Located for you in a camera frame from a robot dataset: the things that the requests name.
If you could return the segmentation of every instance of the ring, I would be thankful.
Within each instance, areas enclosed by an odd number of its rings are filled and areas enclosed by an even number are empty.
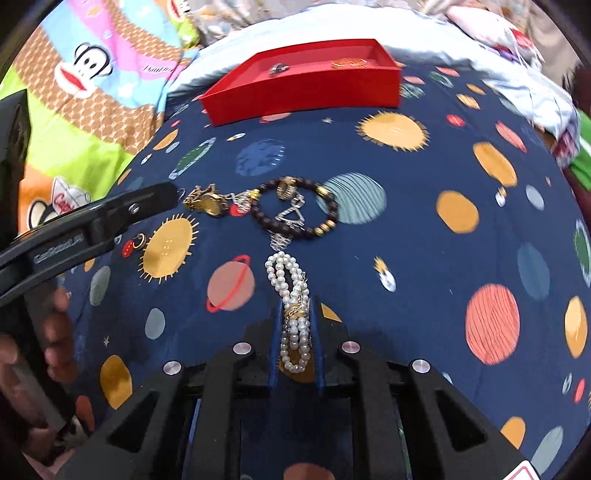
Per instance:
[[[332,67],[334,69],[365,68],[366,63],[367,63],[367,60],[364,60],[364,59],[344,58],[344,59],[335,60],[332,63]]]
[[[143,234],[143,233],[138,233],[135,237],[134,240],[139,240],[139,244],[136,245],[135,241],[133,243],[134,246],[134,250],[142,250],[143,247],[146,246],[146,243],[148,243],[148,238]]]

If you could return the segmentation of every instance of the red box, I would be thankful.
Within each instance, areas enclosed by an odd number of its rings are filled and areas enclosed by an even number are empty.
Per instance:
[[[288,70],[271,75],[281,63]],[[201,98],[213,125],[338,106],[397,107],[400,71],[373,39],[304,43],[257,53]]]

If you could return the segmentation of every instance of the blanket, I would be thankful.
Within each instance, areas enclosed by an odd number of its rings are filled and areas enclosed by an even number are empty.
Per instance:
[[[42,22],[0,85],[0,98],[28,92],[21,232],[107,194],[162,124],[198,38],[176,0],[64,0]]]

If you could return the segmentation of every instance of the beaded bracelet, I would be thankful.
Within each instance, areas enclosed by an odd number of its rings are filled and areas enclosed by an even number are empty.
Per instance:
[[[320,196],[326,203],[326,206],[329,211],[328,217],[323,223],[321,223],[316,228],[298,228],[287,223],[280,222],[278,220],[270,219],[261,210],[261,207],[259,205],[259,199],[262,193],[266,192],[267,190],[274,189],[276,187],[279,187],[280,191],[278,192],[278,195],[280,198],[284,197],[281,194],[281,190],[285,191],[290,188],[294,190],[295,188],[299,187],[315,192],[316,195]],[[251,190],[250,198],[251,213],[255,220],[259,222],[265,230],[283,236],[288,236],[296,239],[317,238],[323,236],[325,233],[328,233],[331,229],[335,228],[336,222],[339,220],[339,204],[335,201],[334,194],[326,187],[324,187],[322,184],[308,179],[282,177],[280,179],[270,180],[260,185],[257,189]]]

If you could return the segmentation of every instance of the monkey face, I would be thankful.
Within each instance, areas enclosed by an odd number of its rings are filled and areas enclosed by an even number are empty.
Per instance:
[[[63,61],[54,69],[56,83],[75,98],[88,98],[97,86],[94,78],[113,72],[111,58],[99,46],[83,43],[74,52],[74,62]]]

